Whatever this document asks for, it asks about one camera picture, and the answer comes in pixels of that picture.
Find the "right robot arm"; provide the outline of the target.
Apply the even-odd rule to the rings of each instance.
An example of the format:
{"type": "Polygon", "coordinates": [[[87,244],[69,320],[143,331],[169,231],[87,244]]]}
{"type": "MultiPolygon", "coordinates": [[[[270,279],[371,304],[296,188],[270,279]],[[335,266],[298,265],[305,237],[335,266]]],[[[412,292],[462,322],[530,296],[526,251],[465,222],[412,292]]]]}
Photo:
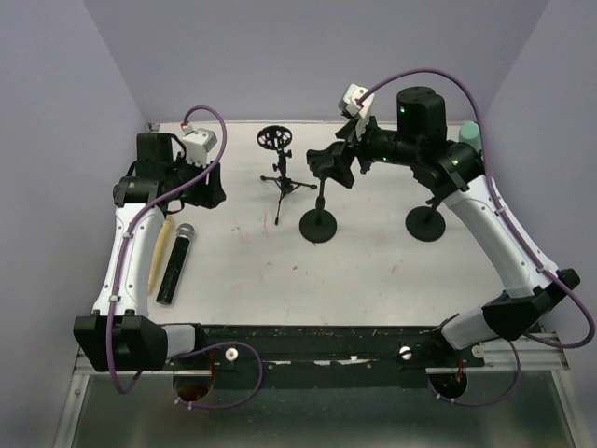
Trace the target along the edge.
{"type": "Polygon", "coordinates": [[[445,231],[437,206],[445,204],[479,244],[503,285],[494,300],[456,315],[439,327],[429,345],[430,357],[451,365],[464,348],[494,338],[514,341],[563,299],[572,297],[580,279],[561,269],[510,217],[479,148],[447,135],[444,98],[428,87],[410,87],[396,96],[397,128],[381,128],[371,112],[372,91],[349,85],[339,103],[347,124],[313,169],[350,188],[351,165],[363,173],[375,162],[407,166],[414,179],[429,189],[426,206],[412,209],[406,219],[410,234],[435,241],[445,231]]]}

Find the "black mounting rail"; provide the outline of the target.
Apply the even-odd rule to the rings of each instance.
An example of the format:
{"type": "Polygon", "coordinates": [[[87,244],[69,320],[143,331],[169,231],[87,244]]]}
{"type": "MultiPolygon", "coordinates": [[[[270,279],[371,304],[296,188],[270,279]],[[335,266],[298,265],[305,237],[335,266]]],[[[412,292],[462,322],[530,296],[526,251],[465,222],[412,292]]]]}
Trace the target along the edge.
{"type": "Polygon", "coordinates": [[[178,377],[212,374],[216,389],[424,388],[432,370],[477,368],[471,348],[455,351],[428,326],[204,325],[209,353],[175,358],[178,377]]]}

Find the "teal microphone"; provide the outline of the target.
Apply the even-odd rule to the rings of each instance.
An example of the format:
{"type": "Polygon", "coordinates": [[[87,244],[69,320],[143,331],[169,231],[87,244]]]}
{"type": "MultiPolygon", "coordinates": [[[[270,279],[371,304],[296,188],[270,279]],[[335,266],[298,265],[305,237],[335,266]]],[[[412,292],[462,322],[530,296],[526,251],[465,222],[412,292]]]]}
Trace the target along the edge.
{"type": "Polygon", "coordinates": [[[475,121],[465,122],[460,127],[458,139],[460,142],[472,146],[476,151],[481,151],[481,135],[479,126],[475,121]]]}

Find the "black silver-head microphone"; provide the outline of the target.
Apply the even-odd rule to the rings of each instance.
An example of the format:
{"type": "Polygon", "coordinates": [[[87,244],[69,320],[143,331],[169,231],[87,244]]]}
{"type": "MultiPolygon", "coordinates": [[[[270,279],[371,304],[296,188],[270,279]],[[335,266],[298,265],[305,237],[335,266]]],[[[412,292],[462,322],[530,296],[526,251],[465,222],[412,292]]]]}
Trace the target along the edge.
{"type": "Polygon", "coordinates": [[[189,223],[183,223],[176,229],[174,245],[168,259],[156,302],[160,305],[171,305],[178,281],[185,265],[188,249],[195,237],[195,229],[189,223]]]}

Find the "beige microphone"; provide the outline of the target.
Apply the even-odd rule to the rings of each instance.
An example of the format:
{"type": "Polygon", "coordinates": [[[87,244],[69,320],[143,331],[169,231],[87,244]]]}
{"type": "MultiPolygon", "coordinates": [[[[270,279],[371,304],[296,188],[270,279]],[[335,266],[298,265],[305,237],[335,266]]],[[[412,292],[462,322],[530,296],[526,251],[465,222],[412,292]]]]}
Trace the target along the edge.
{"type": "Polygon", "coordinates": [[[158,239],[157,239],[155,247],[154,247],[153,257],[151,260],[150,272],[149,272],[149,277],[148,277],[148,282],[147,282],[147,293],[148,294],[152,293],[152,291],[156,285],[156,282],[158,279],[158,274],[160,272],[160,265],[161,265],[162,259],[163,259],[164,247],[166,246],[166,243],[172,233],[173,225],[174,225],[174,218],[172,215],[168,215],[162,224],[162,228],[160,230],[158,239]]]}

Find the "black round-base clip stand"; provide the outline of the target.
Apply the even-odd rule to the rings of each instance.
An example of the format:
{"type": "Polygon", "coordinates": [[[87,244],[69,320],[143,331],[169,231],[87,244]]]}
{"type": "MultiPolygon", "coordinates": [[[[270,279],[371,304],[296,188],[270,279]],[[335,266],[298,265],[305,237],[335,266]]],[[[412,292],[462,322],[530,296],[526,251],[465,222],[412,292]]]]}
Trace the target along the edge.
{"type": "Polygon", "coordinates": [[[337,220],[326,210],[325,185],[329,178],[321,175],[326,149],[307,151],[307,163],[314,176],[319,179],[319,191],[315,207],[307,211],[299,222],[300,234],[314,244],[325,243],[333,238],[337,231],[337,220]]]}

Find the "black tripod shock-mount stand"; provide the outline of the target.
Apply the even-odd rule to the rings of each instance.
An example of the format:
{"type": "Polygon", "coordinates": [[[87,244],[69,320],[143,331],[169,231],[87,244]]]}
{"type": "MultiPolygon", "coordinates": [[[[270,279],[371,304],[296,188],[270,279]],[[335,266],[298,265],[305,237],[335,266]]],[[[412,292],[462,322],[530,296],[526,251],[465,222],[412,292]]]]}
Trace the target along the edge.
{"type": "Polygon", "coordinates": [[[280,211],[283,199],[299,188],[318,189],[315,184],[298,182],[287,175],[287,160],[293,157],[292,151],[287,147],[292,143],[292,132],[281,125],[270,125],[261,129],[257,133],[257,144],[266,149],[276,152],[278,161],[272,165],[272,170],[277,176],[262,175],[260,180],[263,182],[273,182],[280,190],[277,203],[274,225],[279,225],[280,211]]]}

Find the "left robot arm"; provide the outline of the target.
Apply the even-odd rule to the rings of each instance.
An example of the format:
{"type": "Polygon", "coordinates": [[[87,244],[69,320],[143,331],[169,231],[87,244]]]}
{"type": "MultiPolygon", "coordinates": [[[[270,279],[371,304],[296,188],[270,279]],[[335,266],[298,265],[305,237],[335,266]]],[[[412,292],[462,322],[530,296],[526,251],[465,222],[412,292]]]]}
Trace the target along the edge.
{"type": "Polygon", "coordinates": [[[206,359],[197,324],[159,325],[148,317],[154,249],[171,202],[213,209],[226,199],[220,165],[207,160],[214,132],[187,126],[182,137],[140,133],[136,159],[113,188],[116,231],[104,285],[74,336],[99,372],[157,371],[175,357],[188,369],[206,359]]]}

